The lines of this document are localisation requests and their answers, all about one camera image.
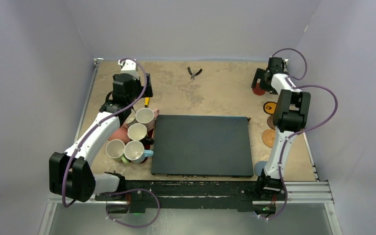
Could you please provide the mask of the red apple coaster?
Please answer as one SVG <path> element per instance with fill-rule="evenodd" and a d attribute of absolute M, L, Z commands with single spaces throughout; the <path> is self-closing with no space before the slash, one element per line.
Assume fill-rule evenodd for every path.
<path fill-rule="evenodd" d="M 252 91 L 255 95 L 262 96 L 266 93 L 265 90 L 260 88 L 260 83 L 257 83 L 254 88 L 252 88 Z"/>

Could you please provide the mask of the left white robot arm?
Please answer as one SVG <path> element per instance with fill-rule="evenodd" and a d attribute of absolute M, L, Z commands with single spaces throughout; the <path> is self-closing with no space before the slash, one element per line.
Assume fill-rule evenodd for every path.
<path fill-rule="evenodd" d="M 129 73 L 113 75 L 113 90 L 106 95 L 96 119 L 80 139 L 62 153 L 54 152 L 49 159 L 49 190 L 73 200 L 86 202 L 93 194 L 107 193 L 114 200 L 126 195 L 124 176 L 105 172 L 94 175 L 91 170 L 97 153 L 107 139 L 131 114 L 138 97 L 152 97 L 150 74 L 147 81 Z"/>

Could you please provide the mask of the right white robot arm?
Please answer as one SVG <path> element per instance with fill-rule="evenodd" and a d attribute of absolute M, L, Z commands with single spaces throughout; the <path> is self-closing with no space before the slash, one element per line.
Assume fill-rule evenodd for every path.
<path fill-rule="evenodd" d="M 273 114 L 274 144 L 252 190 L 261 199 L 284 190 L 282 179 L 285 163 L 294 139 L 305 128 L 308 118 L 311 94 L 296 88 L 285 69 L 282 58 L 270 57 L 267 68 L 257 69 L 255 74 L 262 90 L 278 95 Z"/>

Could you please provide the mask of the dark brown wooden coaster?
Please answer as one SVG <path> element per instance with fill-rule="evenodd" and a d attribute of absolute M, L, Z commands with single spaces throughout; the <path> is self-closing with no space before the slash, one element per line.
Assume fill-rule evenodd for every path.
<path fill-rule="evenodd" d="M 269 126 L 269 128 L 271 128 L 272 130 L 275 130 L 276 126 L 274 125 L 273 123 L 273 118 L 274 118 L 274 115 L 270 115 L 267 119 L 267 125 Z"/>

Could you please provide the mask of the orange smiley coaster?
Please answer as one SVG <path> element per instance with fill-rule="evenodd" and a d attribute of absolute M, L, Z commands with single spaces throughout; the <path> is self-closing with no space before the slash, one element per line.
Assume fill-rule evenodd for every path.
<path fill-rule="evenodd" d="M 276 106 L 277 106 L 276 102 L 273 102 L 273 101 L 265 102 L 263 105 L 263 111 L 266 114 L 273 115 L 275 113 Z"/>

